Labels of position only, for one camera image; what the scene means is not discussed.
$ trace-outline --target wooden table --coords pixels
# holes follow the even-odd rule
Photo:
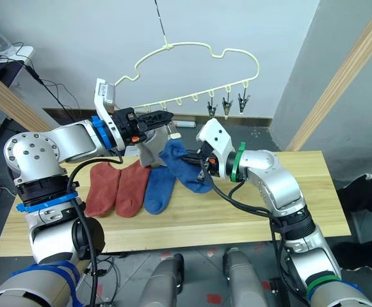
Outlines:
[[[282,165],[297,179],[316,223],[325,236],[350,235],[343,210],[337,198],[327,165],[321,152],[279,152]],[[125,168],[137,158],[125,157]],[[75,164],[63,164],[70,173]],[[90,166],[77,175],[79,196],[86,199],[90,186]],[[228,191],[235,186],[215,179],[218,187]],[[235,199],[249,205],[264,206],[258,190],[245,184]],[[28,229],[24,214],[15,209],[16,197],[0,238],[0,256],[30,256]],[[145,209],[134,217],[119,217],[114,211],[100,217],[106,246],[104,252],[174,248],[234,242],[270,240],[268,220],[235,209],[214,191],[194,194],[176,181],[172,198],[165,211],[153,216]]]

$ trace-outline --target gray wall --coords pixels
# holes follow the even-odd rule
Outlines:
[[[372,16],[372,0],[322,0],[271,125],[284,149]],[[372,58],[302,150],[323,150],[332,176],[372,173]]]
[[[216,53],[226,47],[247,49],[261,64],[261,74],[249,87],[247,116],[271,118],[284,91],[318,0],[160,0],[169,42],[200,41]],[[93,109],[96,77],[109,82],[134,74],[134,63],[163,44],[153,0],[36,1],[0,0],[0,28],[13,42],[36,48],[33,61],[46,79],[65,83],[82,107]],[[136,83],[117,88],[119,106],[133,106],[205,90],[250,77],[255,65],[242,55],[223,61],[201,47],[178,47],[141,66]],[[57,107],[43,91],[20,78],[23,98],[34,106]],[[234,88],[236,95],[241,88]],[[215,102],[222,114],[219,93]],[[65,103],[73,100],[62,94]],[[207,114],[207,97],[175,113]],[[238,114],[238,104],[232,108]]]

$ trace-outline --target wooden beam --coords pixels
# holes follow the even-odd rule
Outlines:
[[[372,18],[365,27],[348,57],[341,65],[325,91],[296,132],[286,148],[298,151],[329,113],[372,55]]]
[[[19,99],[0,81],[0,110],[29,131],[48,131],[52,127],[39,117],[25,102]]]

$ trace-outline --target black clip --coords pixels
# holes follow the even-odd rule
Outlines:
[[[213,107],[213,98],[211,97],[210,101],[207,102],[207,109],[209,110],[209,116],[214,117],[216,115],[217,106]]]
[[[231,105],[232,100],[230,100],[230,93],[227,93],[227,100],[223,97],[223,109],[225,118],[227,118],[230,113]]]
[[[243,114],[245,105],[247,104],[248,100],[250,99],[250,95],[247,95],[247,97],[245,97],[245,91],[246,91],[246,88],[244,88],[243,98],[241,98],[240,94],[238,94],[239,114],[240,115]]]

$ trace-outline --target white plastic hanger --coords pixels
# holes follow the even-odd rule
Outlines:
[[[201,94],[209,94],[210,97],[213,97],[214,96],[214,91],[220,90],[220,89],[225,89],[227,91],[227,93],[230,93],[231,92],[231,86],[242,84],[244,88],[248,88],[248,83],[250,81],[254,80],[255,78],[257,78],[258,75],[259,75],[260,66],[259,66],[257,58],[251,52],[248,52],[246,50],[226,48],[226,49],[223,50],[221,55],[217,55],[217,54],[213,53],[211,46],[207,43],[198,43],[198,42],[168,43],[167,40],[166,40],[166,37],[165,37],[165,42],[166,42],[166,44],[162,48],[157,49],[153,52],[150,52],[149,54],[145,55],[144,57],[142,57],[141,59],[139,59],[137,61],[137,63],[134,65],[134,70],[136,71],[136,76],[135,77],[132,78],[132,77],[129,77],[128,75],[124,75],[118,81],[115,82],[115,86],[118,86],[125,79],[127,79],[129,81],[132,81],[132,82],[135,82],[137,79],[139,79],[140,78],[140,71],[139,71],[138,67],[146,59],[152,57],[153,55],[155,55],[157,53],[160,53],[160,52],[163,52],[163,51],[169,51],[170,49],[173,49],[176,46],[185,46],[185,45],[195,45],[195,46],[206,47],[209,50],[211,57],[216,58],[216,59],[222,59],[224,57],[225,53],[227,53],[227,52],[237,52],[237,53],[245,54],[245,55],[249,56],[250,59],[252,59],[255,62],[255,64],[257,65],[257,72],[255,73],[255,75],[253,77],[248,78],[248,79],[243,79],[243,80],[240,80],[240,81],[237,81],[237,82],[224,84],[224,85],[218,86],[216,88],[210,88],[210,89],[205,90],[205,91],[198,91],[196,93],[192,93],[192,94],[185,95],[185,96],[175,97],[175,98],[171,98],[171,99],[167,99],[167,100],[160,100],[160,101],[153,102],[153,103],[150,103],[150,104],[141,104],[141,105],[138,105],[138,106],[134,106],[133,107],[134,109],[139,109],[139,108],[144,107],[146,112],[150,112],[152,106],[160,105],[163,109],[166,109],[166,104],[170,103],[170,102],[176,102],[179,106],[181,106],[182,105],[182,100],[185,99],[185,98],[192,98],[194,101],[198,101],[198,96],[201,95]]]

